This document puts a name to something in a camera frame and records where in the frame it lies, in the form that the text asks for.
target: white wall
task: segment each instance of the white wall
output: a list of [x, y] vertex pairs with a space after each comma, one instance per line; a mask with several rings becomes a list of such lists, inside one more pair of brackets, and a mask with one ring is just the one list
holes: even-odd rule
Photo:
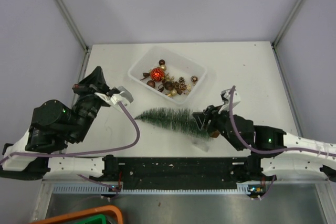
[[336, 143], [336, 0], [306, 0], [279, 57], [306, 137]]
[[296, 0], [63, 0], [85, 41], [273, 40]]
[[[70, 104], [83, 51], [53, 0], [0, 0], [0, 149], [49, 99]], [[0, 222], [28, 223], [40, 181], [0, 178]]]

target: miniature christmas tree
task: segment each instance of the miniature christmas tree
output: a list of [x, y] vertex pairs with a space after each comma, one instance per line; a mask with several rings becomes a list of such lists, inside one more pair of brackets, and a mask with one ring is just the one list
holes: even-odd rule
[[190, 109], [153, 108], [142, 112], [135, 119], [185, 135], [209, 139], [206, 130], [197, 127], [192, 113]]

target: plastic bin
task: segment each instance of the plastic bin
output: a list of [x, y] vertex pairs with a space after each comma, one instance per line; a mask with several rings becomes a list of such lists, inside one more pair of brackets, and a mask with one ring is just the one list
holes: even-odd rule
[[[166, 62], [167, 70], [170, 77], [174, 76], [174, 81], [178, 81], [179, 77], [184, 77], [186, 83], [191, 84], [192, 89], [189, 95], [176, 95], [173, 98], [165, 95], [166, 90], [163, 93], [158, 91], [158, 86], [161, 82], [156, 83], [155, 89], [148, 86], [146, 83], [150, 80], [150, 77], [141, 81], [143, 78], [142, 73], [148, 72], [150, 69], [159, 66], [159, 60], [164, 59]], [[189, 59], [188, 57], [182, 56], [176, 52], [172, 52], [163, 47], [155, 46], [151, 48], [142, 58], [140, 58], [136, 63], [134, 63], [128, 71], [128, 76], [136, 81], [141, 86], [147, 88], [151, 92], [156, 93], [164, 99], [167, 99], [177, 105], [182, 105], [188, 102], [196, 93], [200, 85], [202, 85], [207, 73], [206, 67], [198, 64], [195, 60]], [[196, 85], [192, 85], [191, 76], [197, 76], [198, 82]]]

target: white table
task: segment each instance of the white table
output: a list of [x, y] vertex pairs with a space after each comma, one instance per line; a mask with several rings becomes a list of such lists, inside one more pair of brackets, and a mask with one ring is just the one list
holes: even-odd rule
[[[220, 92], [236, 85], [242, 102], [234, 109], [255, 125], [270, 125], [297, 134], [275, 57], [268, 41], [205, 42], [169, 44], [94, 45], [86, 75], [96, 66], [103, 68], [107, 84], [124, 86], [134, 97], [127, 107], [133, 116], [156, 107], [175, 107], [127, 76], [131, 65], [153, 46], [183, 54], [208, 68], [208, 75], [188, 107], [203, 110], [222, 104]], [[128, 150], [114, 152], [118, 157], [230, 157], [247, 156], [236, 151], [223, 137], [211, 140], [205, 152], [191, 143], [190, 137], [138, 122], [141, 138]], [[111, 108], [102, 108], [83, 143], [69, 145], [67, 153], [102, 150], [134, 141], [135, 131], [126, 116]]]

